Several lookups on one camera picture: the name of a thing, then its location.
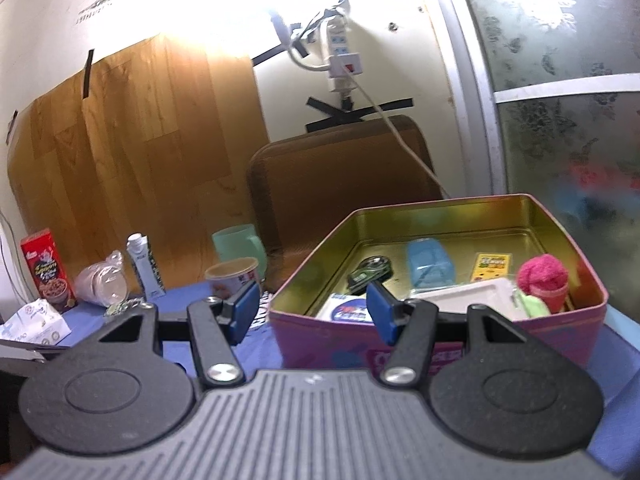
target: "brown chair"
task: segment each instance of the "brown chair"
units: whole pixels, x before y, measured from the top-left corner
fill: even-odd
[[[424,137],[406,116],[391,118],[432,168]],[[249,163],[256,227],[268,254],[267,290],[277,290],[304,258],[356,209],[442,198],[381,119],[273,142]]]

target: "frosted glass door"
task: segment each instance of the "frosted glass door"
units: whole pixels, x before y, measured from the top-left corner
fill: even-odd
[[[509,191],[540,199],[611,303],[640,320],[640,84],[627,88],[621,76],[640,82],[640,0],[468,4],[496,92]],[[598,91],[594,76],[619,81],[619,91]],[[550,83],[569,79],[585,89],[554,95]],[[525,88],[541,98],[523,97]]]

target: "blue gripper pad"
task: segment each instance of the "blue gripper pad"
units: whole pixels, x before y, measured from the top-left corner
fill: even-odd
[[[252,282],[249,289],[241,290],[240,293],[239,297],[230,300],[235,304],[233,321],[228,328],[230,345],[242,342],[260,307],[260,286],[256,282]]]
[[[396,309],[401,306],[396,298],[379,282],[367,285],[367,310],[380,339],[394,346],[400,337],[400,326],[396,323]]]

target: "green sponge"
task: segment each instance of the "green sponge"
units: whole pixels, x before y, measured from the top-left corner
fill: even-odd
[[[524,309],[530,318],[551,316],[546,303],[535,296],[527,296],[519,288],[516,288],[513,299]]]

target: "pink tin box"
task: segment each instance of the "pink tin box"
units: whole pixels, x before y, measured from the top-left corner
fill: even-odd
[[[391,259],[385,286],[397,298],[411,289],[406,243],[437,238],[466,283],[477,253],[510,253],[511,272],[542,253],[569,270],[565,312],[519,321],[579,365],[587,364],[603,323],[607,291],[576,243],[540,202],[514,194],[366,208],[345,218],[312,251],[270,304],[273,331],[288,368],[367,367],[377,374],[391,348],[373,325],[315,318],[331,294],[347,292],[346,276],[368,256]],[[437,343],[430,373],[462,355],[462,344]]]

